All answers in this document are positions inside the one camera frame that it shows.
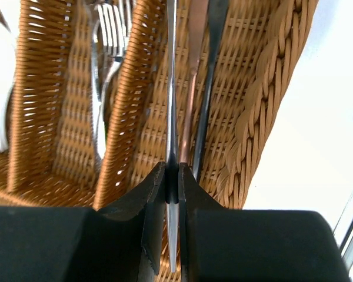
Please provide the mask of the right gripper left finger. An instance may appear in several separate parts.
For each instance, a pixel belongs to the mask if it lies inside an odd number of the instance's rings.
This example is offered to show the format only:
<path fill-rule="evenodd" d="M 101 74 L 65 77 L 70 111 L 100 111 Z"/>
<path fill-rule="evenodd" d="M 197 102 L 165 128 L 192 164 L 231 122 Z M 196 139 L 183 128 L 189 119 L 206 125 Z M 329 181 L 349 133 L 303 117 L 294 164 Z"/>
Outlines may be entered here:
<path fill-rule="evenodd" d="M 165 165 L 99 210 L 0 206 L 0 281 L 153 281 Z"/>

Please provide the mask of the steel fork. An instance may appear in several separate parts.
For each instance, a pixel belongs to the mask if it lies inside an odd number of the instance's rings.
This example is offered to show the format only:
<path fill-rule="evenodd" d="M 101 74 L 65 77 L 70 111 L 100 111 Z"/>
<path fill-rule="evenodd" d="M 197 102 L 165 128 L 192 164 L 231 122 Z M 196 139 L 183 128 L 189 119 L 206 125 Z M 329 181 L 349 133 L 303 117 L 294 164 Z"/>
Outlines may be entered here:
<path fill-rule="evenodd" d="M 104 118 L 107 91 L 112 78 L 123 62 L 125 41 L 118 7 L 104 2 L 98 5 L 97 9 L 104 53 L 104 80 L 101 86 L 100 108 L 100 115 Z"/>
<path fill-rule="evenodd" d="M 118 0 L 119 15 L 125 39 L 129 39 L 131 34 L 132 13 L 135 6 L 136 0 Z"/>
<path fill-rule="evenodd" d="M 98 153 L 98 121 L 99 121 L 99 108 L 101 106 L 101 101 L 99 98 L 99 75 L 98 75 L 98 54 L 97 54 L 97 44 L 98 44 L 98 28 L 99 28 L 99 15 L 96 11 L 96 6 L 100 1 L 84 1 L 84 7 L 88 15 L 89 20 L 89 40 L 91 46 L 91 131 L 92 131 L 92 144 L 94 147 L 94 155 L 97 163 L 100 163 L 102 157 Z"/>

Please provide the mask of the copper chopstick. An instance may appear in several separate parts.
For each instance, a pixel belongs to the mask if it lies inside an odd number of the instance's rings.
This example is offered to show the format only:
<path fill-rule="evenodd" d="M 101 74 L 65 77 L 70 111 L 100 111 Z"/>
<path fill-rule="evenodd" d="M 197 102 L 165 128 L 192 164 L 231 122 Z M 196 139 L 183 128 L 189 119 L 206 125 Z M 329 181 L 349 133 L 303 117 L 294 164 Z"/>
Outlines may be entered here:
<path fill-rule="evenodd" d="M 184 128 L 181 139 L 181 152 L 179 158 L 181 163 L 188 163 L 189 160 L 195 85 L 197 81 L 202 40 L 205 32 L 208 3 L 209 0 L 192 0 L 190 1 L 189 6 L 189 88 L 184 116 Z"/>

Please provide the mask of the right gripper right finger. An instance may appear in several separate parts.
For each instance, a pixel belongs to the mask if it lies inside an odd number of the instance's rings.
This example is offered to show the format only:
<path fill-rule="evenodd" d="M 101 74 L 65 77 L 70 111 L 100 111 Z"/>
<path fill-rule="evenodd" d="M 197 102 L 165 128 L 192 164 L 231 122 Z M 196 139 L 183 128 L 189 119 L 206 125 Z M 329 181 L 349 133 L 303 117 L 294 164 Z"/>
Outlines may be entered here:
<path fill-rule="evenodd" d="M 315 211 L 235 210 L 179 166 L 183 281 L 348 281 L 326 220 Z"/>

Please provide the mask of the silver knife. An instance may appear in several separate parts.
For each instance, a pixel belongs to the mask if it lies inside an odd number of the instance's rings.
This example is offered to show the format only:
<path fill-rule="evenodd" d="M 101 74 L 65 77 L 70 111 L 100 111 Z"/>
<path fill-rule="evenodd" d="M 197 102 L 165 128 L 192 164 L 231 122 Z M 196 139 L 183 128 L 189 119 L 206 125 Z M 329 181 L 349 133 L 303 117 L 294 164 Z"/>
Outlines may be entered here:
<path fill-rule="evenodd" d="M 168 89 L 167 89 L 167 132 L 165 154 L 165 202 L 167 218 L 167 235 L 169 248 L 169 265 L 172 273 L 177 269 L 177 245 L 179 224 L 178 198 L 178 136 L 177 104 L 175 95 L 175 44 L 177 1 L 167 0 L 168 24 Z"/>

